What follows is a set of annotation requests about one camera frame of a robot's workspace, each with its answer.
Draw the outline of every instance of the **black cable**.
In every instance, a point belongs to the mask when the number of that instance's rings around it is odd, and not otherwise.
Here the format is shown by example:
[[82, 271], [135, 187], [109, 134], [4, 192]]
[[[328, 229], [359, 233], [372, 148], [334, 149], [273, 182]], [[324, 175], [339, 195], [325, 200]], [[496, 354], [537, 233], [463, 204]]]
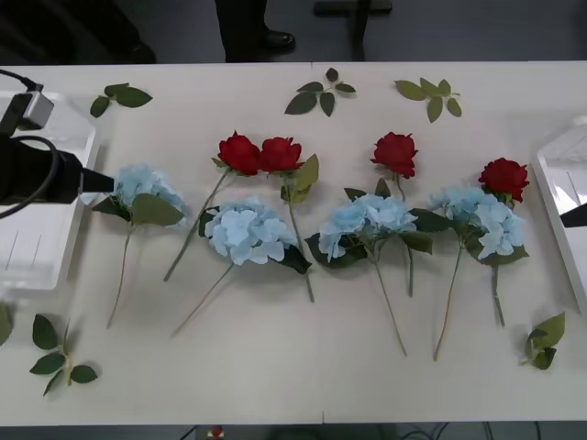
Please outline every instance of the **black cable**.
[[402, 437], [400, 437], [400, 440], [407, 440], [408, 438], [410, 438], [412, 435], [416, 435], [416, 434], [420, 434], [426, 437], [426, 439], [428, 440], [434, 440], [432, 438], [432, 436], [427, 433], [426, 431], [422, 431], [421, 429], [417, 429], [415, 431], [410, 431], [409, 433], [403, 435]]
[[534, 422], [534, 426], [536, 427], [536, 439], [542, 440], [542, 433], [540, 432], [540, 424], [538, 422]]
[[37, 84], [36, 82], [30, 80], [25, 76], [21, 76], [18, 73], [13, 73], [11, 71], [5, 71], [4, 69], [0, 69], [0, 75], [9, 76], [10, 78], [14, 78], [15, 80], [19, 80], [21, 83], [27, 87], [27, 92], [40, 92], [43, 89], [41, 84]]
[[447, 426], [449, 426], [449, 425], [450, 425], [450, 422], [444, 423], [442, 425], [442, 427], [440, 428], [440, 431], [438, 431], [437, 438], [435, 440], [438, 440], [440, 438], [440, 436], [442, 435], [444, 430], [447, 429]]
[[182, 438], [180, 438], [180, 440], [185, 440], [185, 439], [187, 438], [187, 436], [188, 436], [189, 434], [191, 434], [193, 431], [195, 431], [195, 429], [196, 429], [197, 427], [198, 427], [198, 425], [197, 425], [197, 424], [195, 424], [194, 426], [192, 426], [192, 429], [190, 429], [190, 430], [189, 430], [187, 433], [185, 433], [185, 434], [182, 436]]
[[21, 209], [26, 208], [27, 206], [32, 204], [35, 201], [35, 199], [39, 198], [40, 195], [42, 195], [44, 192], [46, 192], [47, 189], [49, 188], [49, 185], [51, 185], [51, 183], [55, 179], [55, 176], [57, 176], [57, 169], [59, 166], [59, 153], [57, 152], [57, 149], [55, 148], [53, 143], [51, 141], [47, 140], [46, 138], [41, 137], [41, 136], [18, 136], [18, 137], [12, 137], [12, 139], [14, 139], [14, 140], [36, 140], [38, 142], [45, 144], [47, 147], [49, 147], [49, 149], [51, 151], [51, 168], [49, 169], [49, 173], [47, 174], [47, 177], [45, 178], [43, 183], [37, 188], [37, 190], [34, 191], [29, 197], [27, 197], [25, 200], [23, 200], [22, 202], [20, 202], [16, 206], [13, 206], [10, 209], [6, 209], [3, 213], [0, 213], [0, 220], [8, 217], [9, 215], [17, 213]]
[[489, 425], [489, 422], [483, 422], [483, 425], [487, 429], [487, 434], [489, 435], [489, 440], [493, 440], [493, 431], [492, 431], [492, 427]]

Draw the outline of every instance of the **person's leg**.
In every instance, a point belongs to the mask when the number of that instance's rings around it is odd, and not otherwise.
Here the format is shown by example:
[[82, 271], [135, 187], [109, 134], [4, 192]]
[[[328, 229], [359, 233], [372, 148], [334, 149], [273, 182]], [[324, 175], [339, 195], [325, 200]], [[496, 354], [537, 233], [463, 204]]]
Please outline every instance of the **person's leg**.
[[259, 56], [264, 7], [258, 0], [216, 0], [216, 15], [227, 62], [253, 62]]

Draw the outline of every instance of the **loose leaf sprig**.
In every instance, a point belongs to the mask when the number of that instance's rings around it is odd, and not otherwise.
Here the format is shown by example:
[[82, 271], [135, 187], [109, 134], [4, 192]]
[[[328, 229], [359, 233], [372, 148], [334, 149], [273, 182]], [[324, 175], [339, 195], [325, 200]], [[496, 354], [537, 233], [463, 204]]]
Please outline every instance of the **loose leaf sprig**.
[[326, 89], [321, 82], [309, 82], [300, 87], [297, 90], [298, 95], [287, 105], [285, 114], [303, 115], [308, 113], [316, 106], [319, 100], [322, 111], [326, 116], [330, 117], [334, 112], [336, 103], [333, 91], [345, 97], [357, 92], [352, 85], [340, 82], [338, 80], [338, 71], [333, 68], [328, 69], [326, 77], [329, 82], [329, 87]]
[[522, 364], [531, 363], [537, 369], [548, 369], [557, 353], [554, 346], [559, 343], [564, 334], [565, 313], [538, 324], [528, 336], [524, 350], [527, 360]]
[[438, 85], [434, 85], [430, 81], [420, 78], [420, 85], [410, 81], [396, 81], [395, 86], [403, 97], [412, 101], [429, 99], [426, 113], [431, 123], [440, 117], [444, 106], [447, 107], [451, 115], [462, 116], [462, 110], [457, 101], [457, 97], [460, 95], [452, 92], [452, 87], [447, 80], [442, 80]]
[[43, 392], [43, 396], [47, 395], [59, 383], [63, 375], [67, 379], [68, 386], [71, 386], [73, 382], [90, 383], [98, 379], [98, 375], [92, 367], [87, 365], [73, 366], [71, 347], [67, 340], [67, 329], [62, 341], [60, 344], [60, 339], [50, 320], [42, 314], [37, 314], [33, 323], [33, 342], [42, 350], [55, 350], [40, 358], [30, 369], [32, 374], [53, 375]]
[[0, 302], [0, 346], [10, 337], [13, 327], [14, 320], [10, 306], [5, 302]]
[[104, 89], [104, 94], [105, 96], [98, 96], [92, 103], [90, 114], [93, 117], [103, 115], [113, 101], [116, 101], [123, 107], [137, 108], [153, 99], [148, 93], [131, 87], [128, 82], [107, 85]]

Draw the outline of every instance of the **green leaf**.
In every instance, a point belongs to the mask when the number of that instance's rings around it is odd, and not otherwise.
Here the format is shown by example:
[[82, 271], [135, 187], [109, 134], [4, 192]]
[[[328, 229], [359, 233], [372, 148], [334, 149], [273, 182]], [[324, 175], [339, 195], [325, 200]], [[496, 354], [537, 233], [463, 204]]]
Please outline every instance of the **green leaf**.
[[0, 346], [6, 342], [12, 333], [13, 327], [14, 320], [10, 306], [5, 302], [0, 302]]
[[442, 98], [439, 96], [437, 96], [436, 98], [432, 98], [428, 102], [426, 112], [428, 113], [428, 121], [430, 121], [430, 123], [433, 123], [440, 117], [440, 115], [442, 114], [442, 106]]
[[324, 92], [320, 95], [320, 106], [325, 115], [330, 117], [334, 111], [334, 95], [331, 92]]
[[43, 350], [52, 350], [59, 344], [53, 324], [42, 314], [35, 315], [33, 342]]
[[442, 80], [438, 84], [438, 89], [440, 91], [440, 94], [442, 94], [443, 96], [450, 95], [451, 88], [450, 88], [450, 84], [449, 84], [449, 82], [447, 80]]
[[395, 86], [404, 98], [411, 99], [412, 101], [424, 101], [426, 99], [426, 93], [422, 88], [411, 81], [396, 81]]
[[92, 106], [90, 107], [90, 115], [93, 117], [100, 117], [104, 114], [108, 106], [110, 105], [110, 100], [105, 96], [98, 96], [94, 99]]
[[333, 83], [334, 81], [336, 81], [338, 79], [338, 72], [336, 69], [330, 68], [327, 71], [327, 80], [329, 80], [331, 83]]
[[449, 218], [427, 209], [414, 208], [410, 214], [418, 217], [414, 223], [420, 232], [442, 232], [454, 226], [454, 222]]
[[218, 207], [215, 206], [213, 208], [208, 208], [202, 213], [202, 216], [200, 217], [200, 223], [198, 224], [198, 236], [200, 237], [205, 237], [206, 224], [214, 217], [216, 217], [215, 214], [211, 214], [211, 211], [218, 212]]
[[212, 158], [212, 161], [218, 168], [226, 168], [228, 165], [220, 159]]
[[363, 245], [355, 245], [349, 239], [349, 236], [342, 236], [339, 244], [346, 249], [347, 253], [339, 258], [333, 258], [328, 261], [328, 255], [320, 252], [318, 247], [320, 234], [314, 234], [307, 238], [305, 242], [310, 247], [310, 252], [314, 259], [321, 265], [331, 269], [343, 269], [351, 266], [361, 259], [367, 258], [367, 251]]
[[545, 348], [544, 351], [538, 353], [538, 355], [532, 361], [532, 365], [534, 365], [537, 369], [548, 369], [550, 364], [552, 364], [552, 360], [554, 359], [554, 355], [557, 354], [556, 348]]
[[64, 363], [64, 355], [59, 352], [50, 353], [39, 359], [35, 366], [30, 369], [30, 372], [33, 374], [53, 374], [55, 371], [63, 367]]
[[420, 232], [401, 232], [400, 238], [410, 249], [432, 255], [432, 238]]
[[337, 89], [339, 92], [342, 92], [344, 94], [355, 94], [357, 92], [352, 85], [345, 84], [343, 82], [341, 82], [340, 84], [335, 85], [334, 88]]
[[323, 90], [324, 86], [321, 82], [318, 81], [309, 82], [308, 84], [303, 85], [297, 89], [298, 92], [322, 92]]
[[447, 101], [447, 110], [449, 110], [449, 113], [455, 117], [461, 117], [462, 115], [460, 105], [455, 98], [449, 98]]
[[305, 188], [302, 191], [295, 190], [295, 191], [291, 192], [290, 196], [292, 197], [292, 200], [291, 200], [292, 204], [300, 204], [305, 199], [307, 199], [308, 194], [310, 193], [311, 189], [312, 189], [312, 185], [308, 186], [307, 188]]
[[366, 195], [367, 193], [361, 190], [355, 190], [354, 188], [345, 188], [345, 193], [347, 194], [347, 197], [353, 201], [355, 199], [358, 199], [359, 197], [362, 197], [363, 195]]
[[524, 246], [514, 247], [514, 252], [510, 255], [499, 255], [492, 253], [484, 259], [479, 259], [479, 254], [483, 251], [483, 245], [479, 238], [483, 237], [485, 233], [480, 228], [468, 225], [462, 233], [465, 239], [465, 247], [471, 256], [486, 266], [503, 266], [504, 264], [511, 264], [519, 259], [529, 257]]
[[424, 93], [427, 94], [431, 98], [434, 98], [435, 96], [440, 95], [440, 90], [438, 89], [438, 87], [436, 87], [429, 80], [425, 80], [424, 78], [420, 78], [420, 87], [422, 87], [422, 90], [424, 91]]
[[104, 89], [104, 93], [106, 96], [111, 98], [114, 95], [116, 95], [118, 92], [120, 92], [122, 89], [126, 89], [128, 86], [129, 86], [128, 82], [124, 82], [122, 84], [107, 85], [106, 88]]
[[391, 197], [392, 192], [389, 190], [389, 186], [385, 182], [384, 178], [380, 178], [377, 181], [377, 187], [375, 188], [375, 195], [380, 195], [383, 198]]
[[70, 375], [71, 380], [76, 383], [90, 383], [98, 379], [98, 375], [92, 367], [87, 365], [78, 365], [73, 367], [72, 374]]
[[134, 87], [125, 87], [116, 94], [116, 102], [130, 108], [142, 107], [151, 99], [153, 98], [148, 93]]
[[302, 92], [298, 94], [285, 109], [286, 115], [303, 115], [312, 110], [318, 102], [316, 94], [312, 92]]
[[273, 261], [282, 266], [292, 268], [301, 275], [305, 275], [310, 266], [312, 266], [312, 263], [308, 262], [308, 260], [304, 258], [304, 255], [302, 255], [302, 252], [300, 252], [300, 249], [295, 246], [289, 246], [285, 249], [285, 257], [283, 257], [281, 261], [275, 259]]
[[139, 194], [132, 201], [134, 225], [171, 226], [183, 219], [183, 213], [158, 195]]
[[534, 344], [539, 348], [550, 348], [559, 343], [565, 334], [565, 313], [558, 314], [544, 323], [538, 324], [536, 330], [541, 330], [546, 334], [534, 337]]
[[47, 393], [49, 391], [51, 391], [51, 389], [57, 385], [59, 383], [59, 379], [63, 376], [63, 370], [60, 369], [55, 376], [53, 376], [51, 378], [51, 380], [49, 381], [49, 383], [47, 384], [47, 387], [45, 387], [45, 392], [43, 392], [43, 397], [45, 397], [47, 395]]
[[308, 186], [311, 186], [318, 182], [318, 174], [320, 172], [320, 163], [318, 162], [318, 156], [313, 154], [308, 158], [305, 164], [300, 168], [295, 177], [295, 189], [297, 191], [303, 191]]
[[92, 211], [108, 215], [116, 215], [122, 218], [125, 222], [129, 222], [131, 220], [129, 210], [120, 204], [116, 197], [105, 198], [102, 202], [94, 206]]

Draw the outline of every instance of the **red rose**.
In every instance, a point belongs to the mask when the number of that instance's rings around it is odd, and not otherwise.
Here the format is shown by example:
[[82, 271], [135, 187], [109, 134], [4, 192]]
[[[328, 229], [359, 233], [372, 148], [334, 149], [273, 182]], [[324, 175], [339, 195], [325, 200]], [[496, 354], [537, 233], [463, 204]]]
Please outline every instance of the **red rose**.
[[389, 133], [375, 144], [375, 159], [371, 159], [371, 162], [385, 165], [409, 179], [415, 176], [413, 157], [417, 152], [412, 135]]
[[513, 160], [500, 158], [485, 165], [479, 182], [485, 183], [485, 187], [492, 193], [511, 194], [514, 200], [522, 202], [522, 189], [529, 184], [526, 167], [521, 167]]
[[236, 131], [227, 140], [220, 141], [218, 158], [230, 168], [247, 176], [254, 176], [259, 172], [259, 155], [259, 148]]
[[297, 163], [302, 146], [294, 144], [294, 138], [274, 137], [263, 142], [260, 153], [260, 169], [267, 172], [297, 170], [303, 164]]

